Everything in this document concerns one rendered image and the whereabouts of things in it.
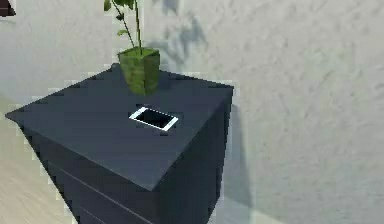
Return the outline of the green potted house plant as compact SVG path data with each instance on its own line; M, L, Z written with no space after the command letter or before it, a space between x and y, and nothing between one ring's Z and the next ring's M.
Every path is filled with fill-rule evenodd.
M156 48L144 47L141 35L138 0L103 0L103 11L114 8L115 18L123 23L124 28L117 31L118 36L127 35L132 47L120 51L117 56L125 81L130 90L138 95L153 94L158 87L160 52ZM125 19L124 8L132 10L135 15L136 38L132 34Z

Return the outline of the dark grey chest of drawers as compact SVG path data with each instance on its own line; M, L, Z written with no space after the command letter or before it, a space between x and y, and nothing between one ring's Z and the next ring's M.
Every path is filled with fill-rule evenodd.
M79 224L207 224L220 197L233 88L162 71L132 93L119 65L17 110L17 123ZM167 132L131 120L178 118Z

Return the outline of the white-edged black phone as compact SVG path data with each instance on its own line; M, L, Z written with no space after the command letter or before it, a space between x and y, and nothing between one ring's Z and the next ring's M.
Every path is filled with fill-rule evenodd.
M144 106L134 111L129 118L165 132L178 122L178 118L175 116Z

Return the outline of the dark brown furniture corner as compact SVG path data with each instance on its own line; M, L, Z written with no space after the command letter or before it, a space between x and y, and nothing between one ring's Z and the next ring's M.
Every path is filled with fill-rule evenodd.
M9 0L0 0L0 16L1 17L8 17L8 16L15 16L16 12L11 6Z

